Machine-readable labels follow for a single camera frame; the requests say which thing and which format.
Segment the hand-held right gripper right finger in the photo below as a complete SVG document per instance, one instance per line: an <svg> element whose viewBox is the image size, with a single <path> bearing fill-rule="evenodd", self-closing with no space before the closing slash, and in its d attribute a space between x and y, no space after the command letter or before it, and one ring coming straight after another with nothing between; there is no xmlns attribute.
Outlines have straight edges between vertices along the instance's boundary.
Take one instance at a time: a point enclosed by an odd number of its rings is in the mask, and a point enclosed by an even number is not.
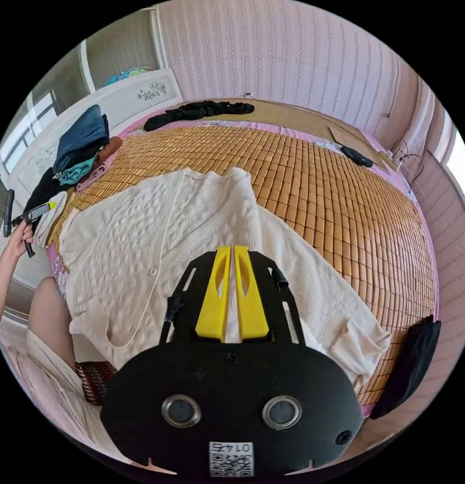
<svg viewBox="0 0 465 484"><path fill-rule="evenodd" d="M234 246L234 271L239 336L241 339L265 338L269 333L269 326L246 246Z"/></svg>

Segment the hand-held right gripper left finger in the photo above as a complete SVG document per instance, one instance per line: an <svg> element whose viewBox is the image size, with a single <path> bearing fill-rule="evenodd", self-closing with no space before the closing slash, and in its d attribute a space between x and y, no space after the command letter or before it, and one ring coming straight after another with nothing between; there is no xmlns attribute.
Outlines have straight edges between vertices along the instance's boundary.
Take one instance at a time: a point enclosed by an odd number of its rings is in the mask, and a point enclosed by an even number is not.
<svg viewBox="0 0 465 484"><path fill-rule="evenodd" d="M231 266L231 247L217 248L202 308L195 326L200 338L225 338Z"/></svg>

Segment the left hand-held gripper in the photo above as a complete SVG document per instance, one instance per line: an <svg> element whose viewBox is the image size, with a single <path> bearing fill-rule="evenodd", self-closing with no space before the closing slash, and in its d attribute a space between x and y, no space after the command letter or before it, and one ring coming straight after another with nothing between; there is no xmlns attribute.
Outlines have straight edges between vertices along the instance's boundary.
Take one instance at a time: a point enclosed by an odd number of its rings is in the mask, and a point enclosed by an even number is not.
<svg viewBox="0 0 465 484"><path fill-rule="evenodd" d="M56 202L47 202L46 204L42 204L42 205L32 209L31 211L23 212L22 215L20 216L20 218L14 219L14 221L12 222L12 225L15 229L17 226L20 225L20 223L23 220L25 220L26 222L32 224L33 236L34 236L34 228L35 228L34 224L35 224L36 220L40 219L41 217L43 217L48 212L55 209L56 206L57 206ZM33 250L32 243L26 244L26 249L27 249L26 253L27 253L28 257L33 258L35 256L35 252Z"/></svg>

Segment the person's left hand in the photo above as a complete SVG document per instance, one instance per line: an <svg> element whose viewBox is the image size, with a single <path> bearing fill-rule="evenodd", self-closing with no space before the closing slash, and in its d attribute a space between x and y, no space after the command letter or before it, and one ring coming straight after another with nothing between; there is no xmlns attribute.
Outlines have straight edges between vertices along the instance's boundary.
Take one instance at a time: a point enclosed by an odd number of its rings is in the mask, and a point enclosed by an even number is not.
<svg viewBox="0 0 465 484"><path fill-rule="evenodd" d="M5 257L12 262L17 262L18 259L27 251L26 244L31 244L32 241L32 224L23 220L10 235L3 254L5 254Z"/></svg>

